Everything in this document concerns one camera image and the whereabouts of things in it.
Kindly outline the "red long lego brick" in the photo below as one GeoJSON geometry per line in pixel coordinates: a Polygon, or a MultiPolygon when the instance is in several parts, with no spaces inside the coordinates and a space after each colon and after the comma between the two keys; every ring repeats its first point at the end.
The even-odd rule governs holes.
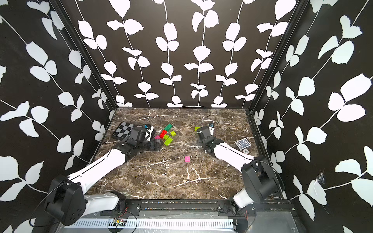
{"type": "Polygon", "coordinates": [[[165,135],[167,135],[167,131],[166,130],[163,130],[161,133],[160,133],[160,138],[164,138],[165,135]]]}

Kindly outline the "dark green long lego brick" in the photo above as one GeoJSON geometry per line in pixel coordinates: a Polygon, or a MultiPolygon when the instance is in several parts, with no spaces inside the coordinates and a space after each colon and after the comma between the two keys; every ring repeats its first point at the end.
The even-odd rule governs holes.
{"type": "Polygon", "coordinates": [[[173,125],[169,123],[169,124],[164,128],[164,130],[167,131],[167,132],[169,132],[172,128],[173,128],[173,125]]]}

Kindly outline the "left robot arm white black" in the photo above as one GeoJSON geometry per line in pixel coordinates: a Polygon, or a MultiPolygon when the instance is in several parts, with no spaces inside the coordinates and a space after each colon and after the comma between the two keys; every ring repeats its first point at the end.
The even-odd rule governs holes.
{"type": "Polygon", "coordinates": [[[65,226],[96,212],[123,213],[126,210],[126,197],[119,192],[98,195],[87,195],[87,192],[112,170],[140,152],[155,150],[156,145],[152,125],[132,128],[128,137],[95,162],[69,176],[59,175],[54,178],[44,202],[44,211],[65,226]]]}

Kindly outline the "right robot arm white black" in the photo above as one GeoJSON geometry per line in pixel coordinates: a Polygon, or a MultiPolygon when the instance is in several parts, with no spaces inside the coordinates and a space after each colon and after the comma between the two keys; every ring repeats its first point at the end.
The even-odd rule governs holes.
{"type": "Polygon", "coordinates": [[[226,142],[211,134],[208,126],[196,130],[198,143],[205,152],[223,160],[241,172],[244,188],[231,199],[235,211],[254,203],[260,203],[281,189],[276,170],[261,157],[254,157],[232,148],[226,142]]]}

